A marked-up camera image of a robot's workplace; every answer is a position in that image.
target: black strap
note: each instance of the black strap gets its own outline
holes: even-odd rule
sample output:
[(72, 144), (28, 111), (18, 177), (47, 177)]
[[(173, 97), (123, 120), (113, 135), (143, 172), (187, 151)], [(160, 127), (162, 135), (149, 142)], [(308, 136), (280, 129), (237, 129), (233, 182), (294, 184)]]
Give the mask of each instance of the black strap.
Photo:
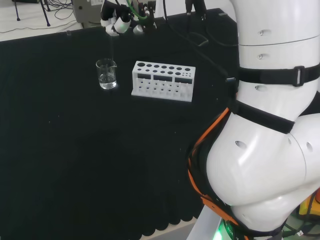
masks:
[(256, 84), (281, 84), (301, 87), (304, 83), (320, 78), (320, 64), (305, 68), (296, 66), (294, 69), (239, 69), (239, 80)]
[(238, 100), (233, 102), (233, 104), (230, 106), (230, 110), (233, 114), (239, 115), (244, 119), (283, 134), (290, 133), (295, 124), (294, 121), (290, 121), (280, 116), (262, 111)]

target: glass beaker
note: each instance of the glass beaker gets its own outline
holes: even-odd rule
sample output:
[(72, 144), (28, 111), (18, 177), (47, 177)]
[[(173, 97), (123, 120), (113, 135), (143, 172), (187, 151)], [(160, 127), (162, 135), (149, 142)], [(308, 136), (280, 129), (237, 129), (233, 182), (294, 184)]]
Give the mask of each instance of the glass beaker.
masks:
[(100, 87), (103, 89), (113, 89), (117, 85), (115, 61), (103, 58), (96, 61), (96, 71), (99, 78)]

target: strap buckle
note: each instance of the strap buckle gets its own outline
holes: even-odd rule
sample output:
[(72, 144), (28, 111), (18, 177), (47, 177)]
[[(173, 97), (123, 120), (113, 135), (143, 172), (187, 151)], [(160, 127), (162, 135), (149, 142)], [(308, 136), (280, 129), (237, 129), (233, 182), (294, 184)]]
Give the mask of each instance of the strap buckle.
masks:
[(296, 82), (294, 82), (292, 85), (295, 87), (301, 87), (306, 81), (306, 68), (305, 66), (296, 66), (294, 69), (296, 72)]

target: cable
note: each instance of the cable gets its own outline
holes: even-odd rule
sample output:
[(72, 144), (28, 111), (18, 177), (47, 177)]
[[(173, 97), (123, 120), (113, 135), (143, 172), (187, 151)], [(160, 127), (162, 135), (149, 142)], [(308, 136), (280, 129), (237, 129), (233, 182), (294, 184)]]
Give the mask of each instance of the cable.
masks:
[(214, 66), (214, 68), (216, 68), (219, 73), (221, 74), (221, 76), (223, 78), (228, 78), (229, 74), (228, 72), (220, 65), (216, 64), (214, 61), (212, 61), (208, 56), (206, 56), (205, 54), (203, 54), (200, 50), (198, 50), (196, 47), (201, 47), (203, 46), (203, 44), (205, 44), (207, 41), (209, 42), (209, 40), (207, 38), (205, 38), (204, 36), (202, 36), (201, 34), (199, 33), (196, 33), (196, 32), (190, 32), (190, 34), (195, 34), (195, 35), (198, 35), (198, 36), (202, 36), (203, 38), (206, 39), (205, 42), (201, 43), (200, 45), (197, 45), (195, 42), (191, 41), (189, 38), (185, 37), (183, 34), (181, 34), (180, 32), (176, 31), (168, 22), (168, 16), (167, 16), (167, 9), (166, 9), (166, 0), (163, 0), (163, 13), (164, 13), (164, 19), (165, 19), (165, 23), (169, 26), (169, 28), (175, 32), (177, 35), (179, 35), (181, 38), (185, 39), (186, 41), (188, 41), (193, 50), (198, 54), (200, 55), (201, 57), (203, 57), (205, 60), (207, 60), (209, 63), (211, 63), (212, 66)]
[(70, 22), (68, 22), (66, 24), (62, 24), (62, 25), (59, 25), (59, 26), (45, 27), (45, 28), (30, 28), (30, 27), (15, 28), (15, 29), (12, 29), (12, 30), (9, 30), (9, 31), (0, 31), (0, 34), (9, 33), (9, 32), (12, 32), (14, 30), (24, 30), (24, 29), (31, 29), (31, 30), (55, 29), (55, 28), (58, 28), (58, 27), (62, 27), (62, 26), (68, 25), (69, 23), (72, 23), (74, 21), (77, 21), (77, 20), (72, 20), (72, 21), (70, 21)]
[(311, 208), (312, 208), (312, 204), (314, 202), (314, 199), (316, 197), (316, 194), (317, 192), (315, 191), (312, 195), (311, 195), (311, 198), (310, 198), (310, 202), (309, 202), (309, 205), (308, 205), (308, 210), (306, 212), (306, 215), (305, 215), (305, 218), (303, 220), (303, 223), (301, 224), (301, 226), (298, 228), (298, 229), (294, 229), (294, 230), (291, 230), (291, 231), (284, 231), (283, 234), (282, 234), (282, 237), (283, 238), (287, 238), (289, 236), (293, 236), (295, 235), (296, 233), (300, 232), (302, 230), (302, 228), (306, 225), (307, 221), (309, 220), (309, 217), (310, 217), (310, 212), (311, 212)]
[(133, 12), (133, 14), (138, 17), (138, 19), (140, 19), (140, 20), (145, 20), (145, 19), (148, 18), (147, 16), (140, 16), (140, 15), (136, 12), (136, 10), (131, 6), (130, 0), (126, 0), (126, 2), (128, 3), (131, 12)]
[(205, 23), (205, 27), (204, 27), (205, 33), (209, 36), (209, 38), (214, 41), (216, 44), (222, 46), (222, 47), (226, 47), (226, 48), (234, 48), (234, 47), (238, 47), (238, 44), (226, 44), (223, 42), (218, 41), (217, 39), (215, 39), (214, 36), (212, 36), (212, 34), (208, 31), (208, 26)]

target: black cable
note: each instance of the black cable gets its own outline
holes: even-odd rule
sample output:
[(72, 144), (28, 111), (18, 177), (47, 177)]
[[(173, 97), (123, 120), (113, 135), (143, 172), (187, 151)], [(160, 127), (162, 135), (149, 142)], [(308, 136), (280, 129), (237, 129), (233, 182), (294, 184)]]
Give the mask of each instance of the black cable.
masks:
[(297, 234), (298, 232), (300, 232), (302, 230), (302, 228), (306, 225), (306, 223), (308, 222), (309, 220), (309, 217), (310, 217), (310, 212), (311, 212), (311, 208), (312, 208), (312, 204), (314, 202), (314, 199), (316, 197), (316, 194), (317, 192), (315, 191), (312, 195), (311, 195), (311, 198), (310, 198), (310, 202), (309, 202), (309, 205), (308, 205), (308, 210), (306, 212), (306, 215), (305, 215), (305, 218), (303, 220), (303, 223), (301, 224), (301, 226), (298, 228), (298, 229), (294, 229), (294, 230), (291, 230), (291, 231), (284, 231), (283, 234), (282, 234), (282, 237), (283, 238), (287, 238), (289, 236), (293, 236), (295, 234)]
[(205, 27), (204, 27), (205, 33), (209, 36), (209, 38), (214, 41), (216, 44), (225, 47), (225, 48), (234, 48), (234, 47), (238, 47), (238, 44), (226, 44), (223, 42), (218, 41), (214, 36), (212, 36), (212, 34), (208, 31), (208, 26), (207, 23), (205, 23)]
[(5, 33), (9, 33), (9, 32), (12, 32), (14, 30), (23, 30), (23, 29), (31, 29), (31, 30), (42, 30), (42, 29), (55, 29), (55, 28), (58, 28), (58, 27), (62, 27), (62, 26), (65, 26), (65, 25), (68, 25), (69, 23), (72, 23), (74, 21), (77, 21), (77, 20), (72, 20), (66, 24), (62, 24), (62, 25), (59, 25), (59, 26), (53, 26), (53, 27), (45, 27), (45, 28), (30, 28), (30, 27), (24, 27), (24, 28), (15, 28), (15, 29), (12, 29), (12, 30), (9, 30), (9, 31), (0, 31), (0, 34), (5, 34)]
[(177, 35), (179, 35), (181, 38), (185, 39), (186, 41), (188, 41), (190, 43), (190, 45), (192, 46), (193, 50), (200, 55), (201, 57), (203, 57), (205, 60), (207, 60), (208, 62), (210, 62), (214, 68), (216, 68), (219, 73), (222, 75), (222, 77), (224, 77), (225, 79), (228, 78), (229, 74), (228, 72), (220, 65), (216, 64), (214, 61), (212, 61), (208, 56), (206, 56), (205, 54), (203, 54), (201, 51), (199, 51), (197, 49), (197, 47), (201, 47), (203, 45), (203, 43), (201, 43), (200, 45), (197, 45), (196, 43), (194, 43), (193, 41), (191, 41), (189, 38), (185, 37), (183, 34), (181, 34), (180, 32), (176, 31), (168, 22), (168, 16), (167, 16), (167, 10), (166, 10), (166, 0), (163, 0), (163, 12), (164, 12), (164, 19), (165, 19), (165, 23), (169, 26), (169, 28), (175, 32)]

